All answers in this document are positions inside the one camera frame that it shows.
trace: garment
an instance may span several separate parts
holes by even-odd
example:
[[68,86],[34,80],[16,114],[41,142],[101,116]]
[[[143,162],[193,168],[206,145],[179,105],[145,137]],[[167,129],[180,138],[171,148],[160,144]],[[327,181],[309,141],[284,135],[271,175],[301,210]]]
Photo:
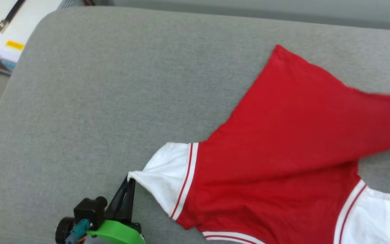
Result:
[[244,244],[390,243],[390,194],[358,175],[390,149],[390,96],[348,88],[277,46],[204,142],[129,172],[178,224]]

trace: gray fabric surface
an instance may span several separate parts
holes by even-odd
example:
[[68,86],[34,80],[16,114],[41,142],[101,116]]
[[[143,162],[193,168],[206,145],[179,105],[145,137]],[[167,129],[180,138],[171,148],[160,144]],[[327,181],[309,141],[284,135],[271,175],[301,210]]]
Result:
[[[0,104],[0,244],[53,243],[81,199],[110,199],[165,142],[206,139],[277,43],[347,85],[390,93],[386,30],[109,7],[47,16]],[[390,192],[390,151],[360,174]],[[149,244],[205,242],[140,186],[133,220]]]

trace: yellow label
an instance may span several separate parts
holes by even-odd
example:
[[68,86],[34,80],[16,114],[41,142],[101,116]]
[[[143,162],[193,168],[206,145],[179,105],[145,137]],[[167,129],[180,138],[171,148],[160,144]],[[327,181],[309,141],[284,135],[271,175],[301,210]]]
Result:
[[17,43],[17,42],[14,42],[14,41],[11,41],[11,40],[9,40],[6,43],[6,46],[10,46],[12,48],[16,48],[16,49],[19,49],[19,50],[22,50],[25,47],[25,45]]

